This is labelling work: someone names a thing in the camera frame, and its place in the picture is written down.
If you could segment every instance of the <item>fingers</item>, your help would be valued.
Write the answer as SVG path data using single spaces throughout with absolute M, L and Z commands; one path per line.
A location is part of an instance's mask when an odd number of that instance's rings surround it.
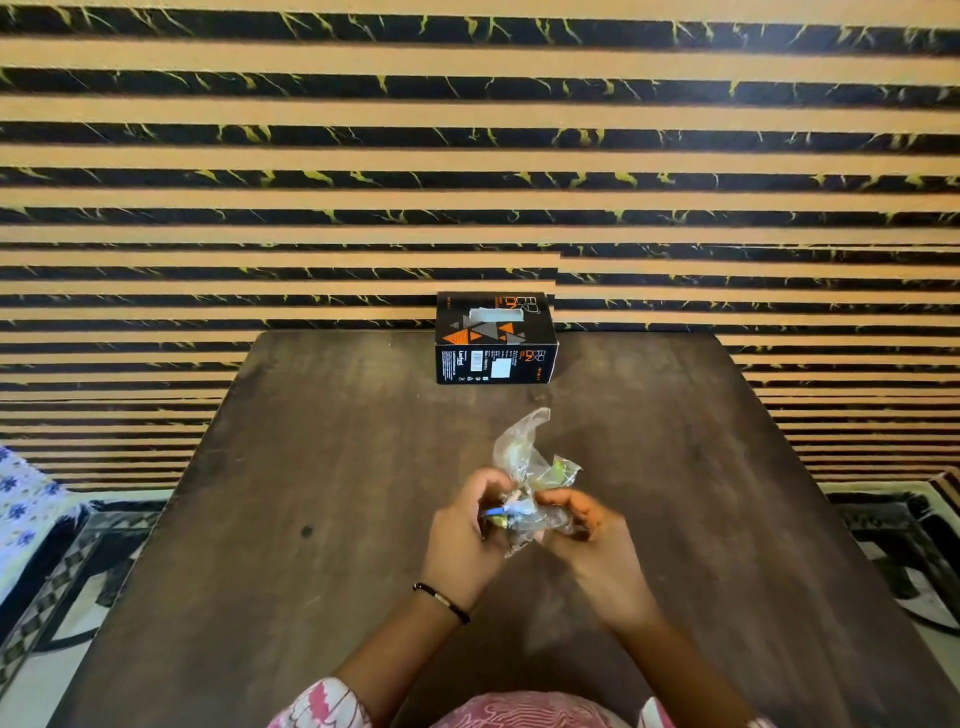
M 574 516 L 583 521 L 592 533 L 597 526 L 609 519 L 615 511 L 594 497 L 573 488 L 554 488 L 549 491 L 537 491 L 537 502 L 544 505 L 561 505 L 569 509 Z
M 453 501 L 458 508 L 473 513 L 476 517 L 477 503 L 484 496 L 498 496 L 510 493 L 514 489 L 514 482 L 510 476 L 498 468 L 480 468 L 467 477 L 467 482 L 461 488 Z
M 537 543 L 548 551 L 553 552 L 554 555 L 560 557 L 568 564 L 573 560 L 577 548 L 583 546 L 583 544 L 578 544 L 573 539 L 556 531 L 541 531 L 537 534 L 536 539 Z
M 507 532 L 502 528 L 494 526 L 490 533 L 487 534 L 484 548 L 487 551 L 494 552 L 502 559 L 507 555 L 507 551 L 510 550 L 510 541 L 507 539 Z

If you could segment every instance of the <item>sleeve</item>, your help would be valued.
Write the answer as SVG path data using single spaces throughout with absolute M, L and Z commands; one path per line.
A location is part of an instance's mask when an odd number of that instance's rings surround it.
M 372 728 L 357 696 L 335 677 L 325 677 L 284 708 L 268 728 Z
M 643 704 L 643 710 L 640 711 L 640 724 L 637 728 L 674 728 L 674 725 L 660 701 L 652 697 Z M 744 728 L 777 728 L 777 726 L 766 718 L 759 717 L 751 720 Z

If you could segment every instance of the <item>black bracelet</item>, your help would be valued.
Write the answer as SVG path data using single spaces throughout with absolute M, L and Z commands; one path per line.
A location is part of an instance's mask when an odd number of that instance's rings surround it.
M 441 604 L 443 604 L 444 607 L 446 607 L 448 610 L 453 612 L 453 614 L 455 614 L 463 624 L 470 624 L 469 614 L 467 614 L 464 610 L 462 610 L 452 601 L 447 599 L 444 595 L 442 595 L 440 592 L 438 592 L 436 589 L 434 589 L 430 585 L 424 584 L 422 581 L 418 581 L 416 584 L 414 584 L 414 591 L 424 592 L 425 594 L 429 594 L 430 596 L 435 598 L 437 601 L 439 601 Z

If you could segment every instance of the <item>wooden table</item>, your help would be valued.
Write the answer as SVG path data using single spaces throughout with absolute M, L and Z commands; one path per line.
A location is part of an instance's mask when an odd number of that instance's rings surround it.
M 262 728 L 408 594 L 435 508 L 539 406 L 666 611 L 780 728 L 960 725 L 936 665 L 721 346 L 569 333 L 554 381 L 440 386 L 425 332 L 262 335 L 52 722 Z M 568 574 L 520 552 L 398 722 L 649 692 Z

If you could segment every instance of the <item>forearm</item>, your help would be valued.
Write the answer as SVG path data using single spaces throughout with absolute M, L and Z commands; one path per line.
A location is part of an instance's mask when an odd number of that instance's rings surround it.
M 747 698 L 659 612 L 617 635 L 677 728 L 746 728 Z
M 374 726 L 393 719 L 422 667 L 460 626 L 443 604 L 414 592 L 335 672 Z

